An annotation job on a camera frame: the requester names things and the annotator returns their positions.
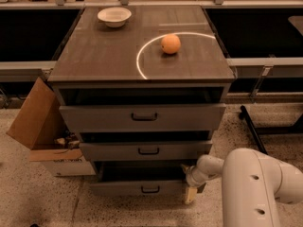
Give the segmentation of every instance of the drawer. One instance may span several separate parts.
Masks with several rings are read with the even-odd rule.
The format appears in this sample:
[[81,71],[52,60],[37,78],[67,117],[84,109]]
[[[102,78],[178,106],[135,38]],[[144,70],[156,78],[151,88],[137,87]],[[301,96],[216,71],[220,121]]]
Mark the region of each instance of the drawer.
[[[206,133],[192,131],[89,135],[97,142],[80,144],[89,161],[197,159],[201,154],[208,154],[212,146],[211,140],[205,140]],[[86,134],[82,138],[90,142]]]
[[181,164],[195,160],[98,162],[99,182],[91,184],[97,195],[161,195],[182,194],[186,187]]
[[101,196],[138,196],[182,194],[186,183],[181,180],[136,181],[117,183],[95,183],[90,185],[95,195]]
[[219,128],[225,105],[61,106],[72,132],[207,131]]
[[168,85],[157,83],[125,83],[111,87],[88,86],[88,88],[59,87],[57,95],[62,104],[72,105],[140,105],[140,104],[202,104],[219,103],[229,83],[194,83],[170,82]]

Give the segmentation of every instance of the drawer handle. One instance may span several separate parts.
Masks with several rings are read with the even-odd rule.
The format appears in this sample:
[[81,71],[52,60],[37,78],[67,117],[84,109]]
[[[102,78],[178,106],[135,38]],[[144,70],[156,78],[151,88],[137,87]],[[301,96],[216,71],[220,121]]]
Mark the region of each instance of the drawer handle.
[[155,194],[160,192],[160,186],[158,185],[157,188],[144,188],[143,186],[141,186],[141,192],[145,194]]
[[154,121],[157,118],[158,118],[158,113],[152,113],[152,114],[132,113],[133,121]]
[[138,149],[138,153],[140,155],[157,155],[160,152],[160,148],[157,149],[151,149],[151,150],[146,150],[146,149]]

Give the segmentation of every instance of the metal frame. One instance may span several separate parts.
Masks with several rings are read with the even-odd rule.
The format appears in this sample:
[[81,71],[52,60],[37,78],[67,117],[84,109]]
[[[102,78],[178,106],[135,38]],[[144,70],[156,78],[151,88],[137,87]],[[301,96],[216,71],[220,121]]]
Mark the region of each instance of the metal frame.
[[241,106],[241,113],[239,115],[240,119],[245,119],[247,126],[252,133],[258,150],[264,154],[268,154],[260,135],[264,134],[292,134],[292,133],[303,133],[303,114],[296,120],[292,126],[288,127],[255,127],[249,113],[247,112],[245,106]]
[[5,90],[2,88],[2,86],[0,85],[0,97],[2,97],[4,104],[3,104],[3,108],[7,108],[11,102],[11,99],[9,98],[9,96],[6,95]]

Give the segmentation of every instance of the box flap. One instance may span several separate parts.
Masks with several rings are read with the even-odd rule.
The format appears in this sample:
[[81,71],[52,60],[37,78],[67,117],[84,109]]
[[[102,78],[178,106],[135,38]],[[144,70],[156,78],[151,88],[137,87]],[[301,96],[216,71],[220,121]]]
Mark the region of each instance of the box flap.
[[59,107],[53,91],[37,78],[7,134],[30,149],[54,144],[66,129]]
[[82,157],[82,152],[79,148],[39,149],[31,150],[29,153],[30,162],[77,160],[80,157]]

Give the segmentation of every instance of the orange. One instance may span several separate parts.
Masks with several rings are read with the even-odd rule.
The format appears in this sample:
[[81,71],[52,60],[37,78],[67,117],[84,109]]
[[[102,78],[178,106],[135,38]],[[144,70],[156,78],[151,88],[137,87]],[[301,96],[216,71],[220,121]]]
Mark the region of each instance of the orange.
[[167,54],[177,53],[181,47],[180,39],[175,34],[168,34],[161,41],[162,50]]

